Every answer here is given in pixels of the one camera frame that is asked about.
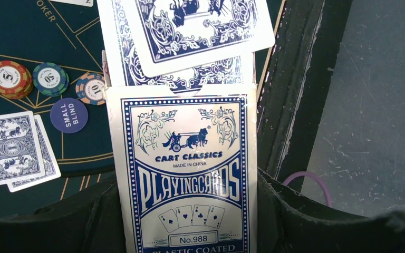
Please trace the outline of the pink chip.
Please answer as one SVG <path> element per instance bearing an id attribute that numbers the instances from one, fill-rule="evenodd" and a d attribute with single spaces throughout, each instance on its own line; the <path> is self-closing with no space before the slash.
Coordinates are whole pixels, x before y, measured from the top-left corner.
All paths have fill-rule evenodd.
<path id="1" fill-rule="evenodd" d="M 98 73 L 90 72 L 83 74 L 76 82 L 75 91 L 78 98 L 86 104 L 103 105 L 104 77 Z"/>

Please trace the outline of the green chip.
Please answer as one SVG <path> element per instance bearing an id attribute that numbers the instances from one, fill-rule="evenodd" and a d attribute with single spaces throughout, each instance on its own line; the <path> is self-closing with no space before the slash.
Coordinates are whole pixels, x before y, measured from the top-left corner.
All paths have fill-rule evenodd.
<path id="1" fill-rule="evenodd" d="M 44 95 L 59 96 L 69 86 L 68 74 L 57 64 L 44 62 L 32 72 L 34 86 Z"/>

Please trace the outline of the dealt card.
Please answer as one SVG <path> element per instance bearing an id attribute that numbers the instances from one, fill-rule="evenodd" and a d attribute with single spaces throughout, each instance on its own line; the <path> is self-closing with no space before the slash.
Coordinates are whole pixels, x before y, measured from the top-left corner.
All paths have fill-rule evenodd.
<path id="1" fill-rule="evenodd" d="M 47 136 L 41 116 L 35 115 L 34 120 L 36 131 L 38 134 L 38 140 L 42 151 L 45 175 L 37 178 L 11 182 L 7 185 L 10 192 L 16 192 L 22 189 L 26 189 L 59 178 L 61 176 L 61 172 L 57 160 L 55 158 L 53 149 L 51 147 L 51 143 Z"/>
<path id="2" fill-rule="evenodd" d="M 44 175 L 33 112 L 0 115 L 0 185 Z"/>

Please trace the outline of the orange chip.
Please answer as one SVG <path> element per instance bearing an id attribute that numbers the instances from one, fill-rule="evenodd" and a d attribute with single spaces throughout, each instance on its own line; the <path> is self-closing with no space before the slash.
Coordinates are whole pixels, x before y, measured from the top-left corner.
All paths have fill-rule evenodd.
<path id="1" fill-rule="evenodd" d="M 30 71 L 14 61 L 0 61 L 0 94 L 9 99 L 22 99 L 33 89 Z"/>

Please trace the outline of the blue playing card deck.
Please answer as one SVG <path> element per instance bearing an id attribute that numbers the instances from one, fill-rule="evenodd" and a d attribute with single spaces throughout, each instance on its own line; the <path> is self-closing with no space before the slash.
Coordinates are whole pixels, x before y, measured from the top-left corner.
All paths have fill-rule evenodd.
<path id="1" fill-rule="evenodd" d="M 255 84 L 130 86 L 127 9 L 98 1 L 127 252 L 256 252 Z"/>

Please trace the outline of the two of spades card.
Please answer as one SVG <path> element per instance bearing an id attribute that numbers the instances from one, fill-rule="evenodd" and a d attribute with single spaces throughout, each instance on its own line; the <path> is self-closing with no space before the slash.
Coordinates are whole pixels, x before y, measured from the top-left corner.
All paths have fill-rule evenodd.
<path id="1" fill-rule="evenodd" d="M 94 0 L 51 0 L 54 2 L 59 2 L 59 3 L 66 3 L 66 4 L 73 4 L 73 5 L 79 5 L 79 6 L 85 6 L 85 7 L 92 7 L 94 4 Z"/>

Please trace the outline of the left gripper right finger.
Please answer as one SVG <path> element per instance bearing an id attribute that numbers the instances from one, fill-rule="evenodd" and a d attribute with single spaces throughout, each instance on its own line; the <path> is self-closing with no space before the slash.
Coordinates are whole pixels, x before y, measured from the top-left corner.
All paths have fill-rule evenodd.
<path id="1" fill-rule="evenodd" d="M 405 211 L 357 216 L 257 178 L 258 252 L 405 252 Z"/>

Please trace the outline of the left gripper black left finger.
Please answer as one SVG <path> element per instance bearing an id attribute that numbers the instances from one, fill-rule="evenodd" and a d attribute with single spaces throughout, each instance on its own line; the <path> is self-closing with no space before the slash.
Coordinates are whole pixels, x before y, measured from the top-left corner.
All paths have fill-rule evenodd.
<path id="1" fill-rule="evenodd" d="M 125 252 L 114 176 L 31 215 L 0 218 L 0 252 Z"/>

